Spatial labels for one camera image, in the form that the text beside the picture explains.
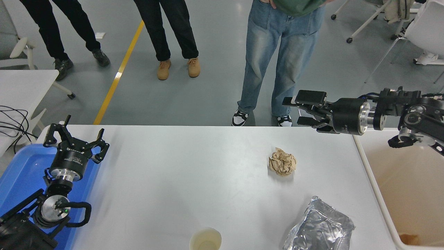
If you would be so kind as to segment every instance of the black cable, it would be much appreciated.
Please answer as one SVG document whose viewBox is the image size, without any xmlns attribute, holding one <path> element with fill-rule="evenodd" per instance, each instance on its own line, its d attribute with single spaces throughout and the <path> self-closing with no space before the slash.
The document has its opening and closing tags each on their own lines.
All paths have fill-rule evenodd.
<svg viewBox="0 0 444 250">
<path fill-rule="evenodd" d="M 17 130 L 17 131 L 22 132 L 22 133 L 24 133 L 26 135 L 30 135 L 30 136 L 34 137 L 35 139 L 39 138 L 38 136 L 33 135 L 33 134 L 29 133 L 29 132 L 26 132 L 26 131 L 24 131 L 22 129 L 16 129 L 16 128 L 7 127 L 7 126 L 0 126 L 0 128 L 7 128 L 7 129 L 12 129 L 12 130 Z M 9 137 L 17 137 L 19 135 L 18 132 L 17 132 L 17 135 L 15 135 L 15 136 L 8 135 L 8 134 L 6 134 L 5 132 L 2 132 L 2 131 L 0 131 L 0 133 L 3 133 L 3 134 L 5 134 L 6 136 L 9 136 Z"/>
<path fill-rule="evenodd" d="M 369 99 L 369 100 L 376 100 L 379 97 L 378 93 L 370 92 L 368 94 L 362 95 L 358 97 L 358 99 Z"/>
<path fill-rule="evenodd" d="M 31 138 L 29 136 L 33 136 L 34 138 L 38 138 L 37 136 L 33 135 L 32 133 L 28 132 L 29 129 L 29 121 L 26 118 L 26 116 L 28 115 L 28 111 L 25 109 L 14 109 L 5 105 L 0 105 L 0 107 L 6 108 L 4 110 L 0 110 L 0 113 L 4 114 L 5 116 L 7 116 L 9 119 L 11 119 L 12 121 L 14 121 L 17 125 L 9 123 L 9 122 L 4 122 L 4 121 L 0 121 L 0 123 L 5 124 L 7 126 L 1 126 L 0 128 L 7 128 L 7 129 L 11 129 L 11 130 L 15 130 L 17 131 L 17 134 L 12 136 L 7 134 L 6 132 L 0 131 L 0 133 L 8 136 L 8 137 L 17 137 L 17 139 L 15 139 L 12 144 L 8 147 L 8 149 L 13 146 L 13 150 L 14 150 L 14 154 L 16 154 L 16 147 L 17 147 L 17 143 L 19 142 L 19 140 L 23 137 L 23 135 L 25 135 L 27 137 L 27 139 L 29 141 L 31 141 Z M 6 112 L 17 112 L 18 114 L 20 114 L 21 117 L 23 117 L 23 119 L 21 120 L 21 122 L 17 121 L 16 119 L 12 118 L 10 115 L 8 115 Z"/>
<path fill-rule="evenodd" d="M 428 93 L 428 94 L 424 94 L 422 95 L 422 97 L 442 97 L 444 96 L 444 93 Z"/>
</svg>

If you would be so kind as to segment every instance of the green shirt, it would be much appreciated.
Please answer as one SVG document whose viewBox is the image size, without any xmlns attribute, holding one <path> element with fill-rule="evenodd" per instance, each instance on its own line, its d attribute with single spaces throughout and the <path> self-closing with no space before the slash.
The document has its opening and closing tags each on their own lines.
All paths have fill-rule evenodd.
<svg viewBox="0 0 444 250">
<path fill-rule="evenodd" d="M 274 0 L 276 7 L 289 16 L 305 16 L 326 0 Z"/>
</svg>

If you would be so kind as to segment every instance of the hand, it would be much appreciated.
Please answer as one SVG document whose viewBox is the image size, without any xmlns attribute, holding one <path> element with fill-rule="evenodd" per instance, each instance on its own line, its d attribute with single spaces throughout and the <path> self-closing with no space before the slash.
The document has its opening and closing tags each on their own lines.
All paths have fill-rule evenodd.
<svg viewBox="0 0 444 250">
<path fill-rule="evenodd" d="M 273 0 L 261 0 L 261 2 L 271 4 L 271 7 L 273 7 L 273 9 L 276 9 L 276 4 L 274 3 Z"/>
</svg>

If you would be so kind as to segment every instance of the blue tray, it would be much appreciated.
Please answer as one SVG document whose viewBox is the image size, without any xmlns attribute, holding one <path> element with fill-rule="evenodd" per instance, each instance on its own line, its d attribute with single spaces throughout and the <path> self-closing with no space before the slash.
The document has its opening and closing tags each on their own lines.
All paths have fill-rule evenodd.
<svg viewBox="0 0 444 250">
<path fill-rule="evenodd" d="M 41 144 L 23 147 L 13 158 L 0 178 L 0 216 L 19 204 L 38 189 L 46 189 L 44 169 L 51 166 L 57 148 L 45 148 Z M 74 182 L 68 199 L 72 202 L 87 202 L 88 195 L 99 171 L 100 164 L 89 160 L 83 179 Z M 72 209 L 70 222 L 83 220 L 84 209 Z M 44 229 L 46 233 L 54 228 Z M 69 250 L 74 243 L 76 228 L 63 228 L 54 238 L 59 244 L 56 250 Z"/>
</svg>

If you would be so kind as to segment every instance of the yellow floor line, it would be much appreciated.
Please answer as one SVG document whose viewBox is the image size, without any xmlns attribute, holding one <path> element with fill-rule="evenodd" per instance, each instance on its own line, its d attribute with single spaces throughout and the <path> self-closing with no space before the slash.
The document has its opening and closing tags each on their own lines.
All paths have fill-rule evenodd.
<svg viewBox="0 0 444 250">
<path fill-rule="evenodd" d="M 123 71 L 125 70 L 125 67 L 127 66 L 128 60 L 130 59 L 131 53 L 133 52 L 134 47 L 136 46 L 137 40 L 139 39 L 139 35 L 142 31 L 142 28 L 144 26 L 143 21 L 140 22 L 139 27 L 137 28 L 136 34 L 134 34 L 133 41 L 131 41 L 130 47 L 127 50 L 127 53 L 125 54 L 125 57 L 123 58 L 122 64 L 120 65 L 120 68 L 118 72 L 116 73 L 114 80 L 112 81 L 112 85 L 110 89 L 108 90 L 108 94 L 105 97 L 105 100 L 102 103 L 102 107 L 100 107 L 99 112 L 97 113 L 97 116 L 94 120 L 94 125 L 100 124 L 102 121 L 103 115 L 105 114 L 108 105 L 110 104 L 111 98 L 114 95 L 114 91 L 117 88 L 117 85 L 119 84 L 120 78 L 123 74 Z"/>
</svg>

